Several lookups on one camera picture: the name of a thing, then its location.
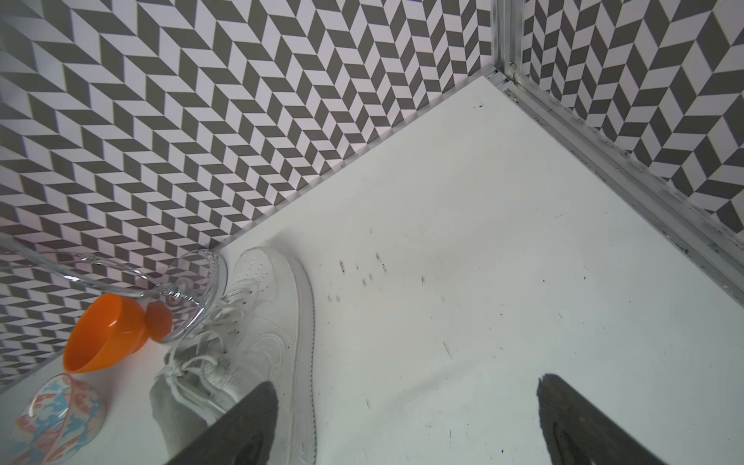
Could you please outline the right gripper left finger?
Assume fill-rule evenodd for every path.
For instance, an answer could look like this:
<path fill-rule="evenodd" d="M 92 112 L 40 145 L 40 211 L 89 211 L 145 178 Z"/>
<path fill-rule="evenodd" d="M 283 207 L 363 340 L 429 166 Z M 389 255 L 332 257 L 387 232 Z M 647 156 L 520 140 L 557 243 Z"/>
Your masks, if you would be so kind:
<path fill-rule="evenodd" d="M 167 464 L 267 464 L 278 415 L 273 383 L 260 383 Z"/>

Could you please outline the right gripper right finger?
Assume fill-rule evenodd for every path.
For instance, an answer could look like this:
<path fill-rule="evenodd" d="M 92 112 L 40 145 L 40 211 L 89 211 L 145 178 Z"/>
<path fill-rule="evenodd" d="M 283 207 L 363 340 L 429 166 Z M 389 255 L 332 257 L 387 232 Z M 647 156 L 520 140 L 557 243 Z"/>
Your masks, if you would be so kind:
<path fill-rule="evenodd" d="M 661 464 L 582 394 L 555 374 L 540 379 L 539 419 L 553 464 Z"/>

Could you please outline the white sneaker far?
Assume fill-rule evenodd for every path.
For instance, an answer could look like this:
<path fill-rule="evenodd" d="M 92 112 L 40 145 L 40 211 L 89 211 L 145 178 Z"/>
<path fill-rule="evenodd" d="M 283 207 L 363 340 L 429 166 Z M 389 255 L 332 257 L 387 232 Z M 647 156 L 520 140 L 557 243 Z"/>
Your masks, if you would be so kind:
<path fill-rule="evenodd" d="M 168 457 L 250 398 L 270 416 L 249 416 L 246 462 L 315 463 L 314 344 L 313 291 L 302 265 L 273 248 L 243 252 L 225 294 L 166 352 L 154 379 L 150 405 Z"/>

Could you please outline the chrome glass holder stand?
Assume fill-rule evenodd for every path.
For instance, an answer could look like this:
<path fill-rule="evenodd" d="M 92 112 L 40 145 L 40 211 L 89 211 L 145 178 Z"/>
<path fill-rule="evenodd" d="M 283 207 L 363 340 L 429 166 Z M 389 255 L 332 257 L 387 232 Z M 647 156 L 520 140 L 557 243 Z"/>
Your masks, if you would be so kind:
<path fill-rule="evenodd" d="M 173 343 L 197 327 L 223 296 L 228 280 L 225 259 L 205 249 L 190 251 L 155 274 L 95 254 L 36 252 L 9 234 L 1 235 L 1 253 L 19 257 L 16 262 L 3 261 L 3 271 L 36 267 L 105 294 L 164 304 L 172 312 L 172 328 L 164 336 L 165 343 Z"/>

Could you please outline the orange plastic bowl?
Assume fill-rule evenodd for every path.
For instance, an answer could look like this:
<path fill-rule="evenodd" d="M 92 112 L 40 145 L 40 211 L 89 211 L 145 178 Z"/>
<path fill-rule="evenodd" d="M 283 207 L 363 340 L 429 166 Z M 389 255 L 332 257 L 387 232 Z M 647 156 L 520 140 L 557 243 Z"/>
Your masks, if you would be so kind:
<path fill-rule="evenodd" d="M 149 340 L 163 342 L 174 329 L 174 312 L 159 300 L 103 294 L 77 321 L 63 352 L 66 372 L 80 374 L 122 362 Z"/>

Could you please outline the patterned small bowl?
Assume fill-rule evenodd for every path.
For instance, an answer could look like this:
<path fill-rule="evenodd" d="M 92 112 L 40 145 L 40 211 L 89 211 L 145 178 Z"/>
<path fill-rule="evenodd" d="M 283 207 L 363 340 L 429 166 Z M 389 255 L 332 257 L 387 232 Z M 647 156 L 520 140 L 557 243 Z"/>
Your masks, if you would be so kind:
<path fill-rule="evenodd" d="M 62 373 L 49 379 L 15 420 L 3 464 L 64 464 L 99 433 L 107 415 L 91 385 Z"/>

